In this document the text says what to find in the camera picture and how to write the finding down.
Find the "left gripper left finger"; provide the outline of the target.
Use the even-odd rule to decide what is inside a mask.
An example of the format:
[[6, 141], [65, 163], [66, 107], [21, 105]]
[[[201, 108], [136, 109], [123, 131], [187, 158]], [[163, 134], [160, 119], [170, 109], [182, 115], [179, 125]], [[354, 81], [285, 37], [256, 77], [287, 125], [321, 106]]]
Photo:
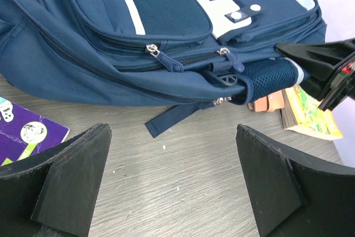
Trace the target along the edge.
[[88, 236], [111, 143], [98, 123], [1, 167], [1, 236]]

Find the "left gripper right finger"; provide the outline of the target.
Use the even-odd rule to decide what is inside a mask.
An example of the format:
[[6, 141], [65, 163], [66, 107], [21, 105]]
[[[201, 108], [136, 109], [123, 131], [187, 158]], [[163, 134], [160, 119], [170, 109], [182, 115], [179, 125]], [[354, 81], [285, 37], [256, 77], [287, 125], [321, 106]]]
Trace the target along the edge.
[[354, 169], [240, 124], [236, 145], [260, 236], [353, 236]]

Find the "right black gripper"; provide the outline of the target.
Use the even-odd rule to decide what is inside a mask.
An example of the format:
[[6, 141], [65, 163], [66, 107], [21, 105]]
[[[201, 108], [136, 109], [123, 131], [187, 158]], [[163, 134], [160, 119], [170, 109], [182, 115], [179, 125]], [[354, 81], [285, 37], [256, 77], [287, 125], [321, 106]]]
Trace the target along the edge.
[[333, 111], [347, 97], [354, 100], [353, 38], [321, 44], [281, 43], [276, 51], [311, 75], [301, 88], [319, 101], [320, 110]]

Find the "purple treehouse paperback book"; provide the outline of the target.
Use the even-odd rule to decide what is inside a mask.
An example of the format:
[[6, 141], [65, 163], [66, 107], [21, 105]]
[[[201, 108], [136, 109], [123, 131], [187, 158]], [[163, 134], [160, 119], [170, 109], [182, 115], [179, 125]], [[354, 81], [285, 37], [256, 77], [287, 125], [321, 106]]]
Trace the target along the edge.
[[1, 98], [1, 166], [65, 141], [70, 129]]

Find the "navy blue student backpack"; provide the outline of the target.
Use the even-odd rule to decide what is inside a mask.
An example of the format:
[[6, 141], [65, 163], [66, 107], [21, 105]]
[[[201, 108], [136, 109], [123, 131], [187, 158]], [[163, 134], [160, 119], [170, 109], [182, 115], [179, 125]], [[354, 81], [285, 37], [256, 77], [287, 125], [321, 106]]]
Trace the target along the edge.
[[156, 137], [198, 110], [307, 78], [281, 43], [322, 43], [317, 0], [1, 0], [1, 75], [34, 97], [167, 106]]

